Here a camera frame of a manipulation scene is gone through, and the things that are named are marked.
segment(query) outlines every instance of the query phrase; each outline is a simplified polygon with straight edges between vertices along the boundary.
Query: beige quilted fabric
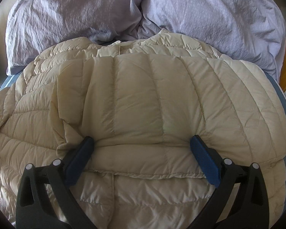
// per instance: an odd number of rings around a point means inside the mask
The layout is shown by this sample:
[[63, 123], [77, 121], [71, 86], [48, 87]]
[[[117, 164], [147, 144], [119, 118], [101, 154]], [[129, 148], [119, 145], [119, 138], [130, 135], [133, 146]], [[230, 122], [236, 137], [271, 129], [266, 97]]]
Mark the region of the beige quilted fabric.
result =
[[214, 191], [190, 152], [195, 134], [261, 165], [272, 225], [285, 199], [286, 117], [259, 67], [166, 30], [107, 47], [60, 43], [0, 92], [0, 209], [14, 223], [26, 164], [48, 165], [89, 135], [96, 149], [71, 191], [99, 229], [186, 228]]

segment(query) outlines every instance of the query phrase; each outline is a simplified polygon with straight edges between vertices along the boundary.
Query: puffer jacket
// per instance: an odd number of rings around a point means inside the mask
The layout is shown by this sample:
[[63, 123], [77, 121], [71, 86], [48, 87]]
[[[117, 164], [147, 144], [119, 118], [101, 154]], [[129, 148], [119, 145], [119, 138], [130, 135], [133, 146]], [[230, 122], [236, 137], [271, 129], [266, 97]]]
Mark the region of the puffer jacket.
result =
[[95, 151], [71, 191], [99, 229], [186, 228], [214, 191], [189, 149], [195, 134], [236, 164], [260, 164], [272, 225], [285, 199], [286, 116], [259, 67], [166, 30], [59, 43], [0, 92], [0, 209], [14, 223], [26, 164], [48, 165], [89, 135]]

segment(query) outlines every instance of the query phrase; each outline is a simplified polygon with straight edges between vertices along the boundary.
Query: beige puffer jacket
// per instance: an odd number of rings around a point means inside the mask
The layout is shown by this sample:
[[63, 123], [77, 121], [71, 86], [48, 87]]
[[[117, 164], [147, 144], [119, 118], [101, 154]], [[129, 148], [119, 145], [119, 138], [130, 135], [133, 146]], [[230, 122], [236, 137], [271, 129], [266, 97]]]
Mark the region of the beige puffer jacket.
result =
[[106, 47], [60, 43], [0, 92], [0, 209], [14, 223], [26, 164], [48, 165], [89, 135], [96, 149], [71, 191], [99, 229], [186, 228], [214, 191], [190, 152], [195, 134], [236, 164], [261, 165], [273, 224], [286, 117], [259, 67], [166, 30]]

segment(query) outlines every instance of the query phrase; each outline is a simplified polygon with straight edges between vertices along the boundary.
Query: silver round bolt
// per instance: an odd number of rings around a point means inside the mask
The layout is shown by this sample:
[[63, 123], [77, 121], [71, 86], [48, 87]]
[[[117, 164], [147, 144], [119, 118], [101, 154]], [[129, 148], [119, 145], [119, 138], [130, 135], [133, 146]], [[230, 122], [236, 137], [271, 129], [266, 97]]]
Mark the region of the silver round bolt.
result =
[[58, 166], [58, 165], [60, 165], [62, 163], [62, 161], [60, 160], [60, 159], [55, 159], [54, 161], [53, 161], [53, 165], [54, 166]]
[[232, 160], [229, 159], [229, 158], [225, 158], [225, 159], [224, 159], [224, 163], [225, 163], [226, 165], [231, 165], [231, 164], [232, 164]]
[[27, 164], [27, 165], [26, 165], [26, 169], [31, 169], [32, 167], [33, 167], [32, 164]]
[[252, 167], [255, 168], [255, 169], [258, 169], [258, 168], [259, 168], [259, 165], [258, 165], [257, 163], [253, 163], [253, 164], [252, 164]]

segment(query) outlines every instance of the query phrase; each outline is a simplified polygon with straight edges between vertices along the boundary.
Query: quilted jacket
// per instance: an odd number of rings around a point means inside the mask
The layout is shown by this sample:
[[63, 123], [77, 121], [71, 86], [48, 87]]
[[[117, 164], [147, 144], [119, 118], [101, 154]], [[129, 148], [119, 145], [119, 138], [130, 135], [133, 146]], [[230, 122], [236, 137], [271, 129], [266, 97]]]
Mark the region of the quilted jacket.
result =
[[189, 149], [195, 134], [236, 164], [260, 164], [272, 225], [285, 199], [286, 116], [259, 67], [166, 30], [59, 43], [0, 92], [0, 209], [14, 224], [26, 164], [48, 165], [89, 135], [96, 148], [71, 191], [99, 229], [186, 228], [214, 191]]

